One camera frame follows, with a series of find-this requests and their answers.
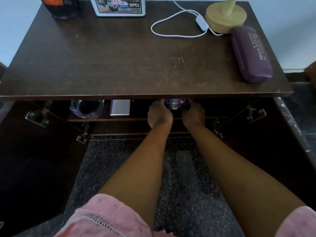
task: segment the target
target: pink fabric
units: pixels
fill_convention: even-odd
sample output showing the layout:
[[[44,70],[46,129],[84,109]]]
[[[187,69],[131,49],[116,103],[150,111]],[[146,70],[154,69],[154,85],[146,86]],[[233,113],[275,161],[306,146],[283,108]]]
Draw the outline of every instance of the pink fabric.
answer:
[[[93,196],[78,208],[55,236],[152,237],[148,225],[132,208],[105,194]],[[164,231],[153,234],[153,237],[168,236],[173,235]],[[312,236],[316,236],[316,212],[307,206],[289,214],[275,234],[275,237]]]
[[[316,236],[316,212],[307,206],[298,207],[290,213],[275,235],[275,237],[312,236]]]
[[[97,194],[78,208],[55,236],[152,237],[152,234],[132,208],[110,195]],[[153,237],[167,236],[173,235],[162,231],[153,234]]]

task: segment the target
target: cabinet door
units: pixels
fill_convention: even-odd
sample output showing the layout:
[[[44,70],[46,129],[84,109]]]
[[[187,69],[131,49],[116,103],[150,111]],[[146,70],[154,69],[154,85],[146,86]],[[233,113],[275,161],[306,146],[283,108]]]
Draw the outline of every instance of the cabinet door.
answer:
[[[64,212],[89,141],[82,131],[46,114],[46,127],[25,119],[39,107],[14,103],[0,124],[0,229],[12,236]]]

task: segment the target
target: small object in hands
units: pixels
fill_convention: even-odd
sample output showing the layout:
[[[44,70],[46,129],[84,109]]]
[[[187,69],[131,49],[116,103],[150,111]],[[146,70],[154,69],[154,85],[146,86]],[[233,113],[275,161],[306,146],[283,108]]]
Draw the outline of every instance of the small object in hands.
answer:
[[[78,0],[42,0],[42,2],[56,19],[73,18],[80,12]]]
[[[236,27],[231,41],[239,69],[247,82],[261,83],[273,76],[268,55],[255,29],[249,26]]]
[[[179,104],[184,104],[185,99],[166,99],[165,104],[170,105],[172,110],[177,110],[179,108]]]
[[[131,100],[112,100],[110,116],[128,116],[130,114]]]
[[[145,0],[91,0],[97,16],[144,16]]]
[[[213,31],[223,34],[232,33],[234,28],[242,26],[247,18],[246,11],[235,5],[236,0],[226,0],[210,5],[205,20]]]
[[[104,100],[72,100],[69,109],[85,119],[96,119],[102,113]]]

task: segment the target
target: lamp base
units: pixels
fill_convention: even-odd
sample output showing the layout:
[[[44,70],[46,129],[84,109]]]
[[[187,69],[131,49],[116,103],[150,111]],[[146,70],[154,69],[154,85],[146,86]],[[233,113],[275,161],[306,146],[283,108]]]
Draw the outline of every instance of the lamp base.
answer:
[[[223,15],[224,2],[216,2],[210,5],[205,13],[205,20],[213,31],[223,34],[232,33],[234,28],[242,26],[247,18],[246,11],[234,5],[234,8],[229,16]]]

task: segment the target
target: black container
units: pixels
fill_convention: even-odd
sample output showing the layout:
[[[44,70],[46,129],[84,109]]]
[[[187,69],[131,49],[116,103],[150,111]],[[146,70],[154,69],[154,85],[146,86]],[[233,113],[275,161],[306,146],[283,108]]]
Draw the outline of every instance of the black container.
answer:
[[[52,17],[57,19],[69,19],[80,12],[78,0],[42,0]]]

